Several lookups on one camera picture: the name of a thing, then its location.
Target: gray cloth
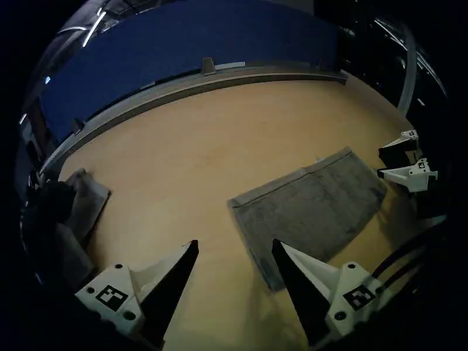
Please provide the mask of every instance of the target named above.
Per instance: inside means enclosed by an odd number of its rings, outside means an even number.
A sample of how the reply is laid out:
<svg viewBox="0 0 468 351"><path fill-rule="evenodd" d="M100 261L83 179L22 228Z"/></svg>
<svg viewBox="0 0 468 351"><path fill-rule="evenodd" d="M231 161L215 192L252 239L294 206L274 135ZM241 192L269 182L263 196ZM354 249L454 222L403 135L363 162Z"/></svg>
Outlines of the gray cloth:
<svg viewBox="0 0 468 351"><path fill-rule="evenodd" d="M83 168L73 173L66 183L75 189L76 195L67 222L56 226L56 242L61 253L63 277L76 292L95 270L85 248L109 197L109 190L93 180Z"/></svg>
<svg viewBox="0 0 468 351"><path fill-rule="evenodd" d="M268 287L283 279L273 239L328 261L378 211L386 187L348 147L228 201L245 245Z"/></svg>

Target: blue partition wall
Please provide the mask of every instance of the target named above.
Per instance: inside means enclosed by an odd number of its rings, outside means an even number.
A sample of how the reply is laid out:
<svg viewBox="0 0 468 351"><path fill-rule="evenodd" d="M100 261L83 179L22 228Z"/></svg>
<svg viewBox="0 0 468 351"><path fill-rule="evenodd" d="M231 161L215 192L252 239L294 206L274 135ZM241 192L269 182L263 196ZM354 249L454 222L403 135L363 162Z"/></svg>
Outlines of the blue partition wall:
<svg viewBox="0 0 468 351"><path fill-rule="evenodd" d="M238 61L301 61L333 67L336 27L255 0L186 0L133 16L92 39L51 78L41 96L59 142L71 121L171 75Z"/></svg>

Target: gray wall trim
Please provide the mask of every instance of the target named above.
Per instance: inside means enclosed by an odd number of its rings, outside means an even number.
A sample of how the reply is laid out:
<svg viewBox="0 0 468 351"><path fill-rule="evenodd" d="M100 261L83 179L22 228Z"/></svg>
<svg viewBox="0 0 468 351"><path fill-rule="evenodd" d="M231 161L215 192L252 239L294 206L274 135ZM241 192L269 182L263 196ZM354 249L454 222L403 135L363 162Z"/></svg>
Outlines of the gray wall trim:
<svg viewBox="0 0 468 351"><path fill-rule="evenodd" d="M194 74L140 91L89 120L82 131L69 136L44 162L41 173L60 172L69 155L106 130L148 110L216 89L270 81L320 80L346 83L340 72L323 72L298 67L238 67L217 71L213 75Z"/></svg>

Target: screw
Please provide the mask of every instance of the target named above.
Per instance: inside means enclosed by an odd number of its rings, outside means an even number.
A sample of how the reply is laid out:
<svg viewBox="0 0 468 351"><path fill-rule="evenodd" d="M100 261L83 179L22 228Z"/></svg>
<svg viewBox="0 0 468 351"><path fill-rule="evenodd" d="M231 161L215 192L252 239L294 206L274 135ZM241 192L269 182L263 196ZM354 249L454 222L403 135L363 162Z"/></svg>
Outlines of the screw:
<svg viewBox="0 0 468 351"><path fill-rule="evenodd" d="M337 321L342 321L342 320L345 319L345 318L346 318L346 312L344 312L344 311L339 311L339 312L335 313L335 319L336 319Z"/></svg>

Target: wooden table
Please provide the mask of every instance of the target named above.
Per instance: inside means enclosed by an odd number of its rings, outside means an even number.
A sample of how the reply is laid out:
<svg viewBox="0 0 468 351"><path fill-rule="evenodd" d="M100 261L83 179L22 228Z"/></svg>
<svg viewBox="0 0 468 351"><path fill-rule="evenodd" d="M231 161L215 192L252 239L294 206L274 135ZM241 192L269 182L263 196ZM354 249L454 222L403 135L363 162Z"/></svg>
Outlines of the wooden table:
<svg viewBox="0 0 468 351"><path fill-rule="evenodd" d="M272 294L247 254L226 201L350 146L369 167L411 129L359 80L243 85L185 98L132 118L66 161L112 195L89 253L100 269L138 268L191 239L200 254L166 333L165 350L303 350L286 290ZM388 187L381 211L331 264L374 269L418 227Z"/></svg>

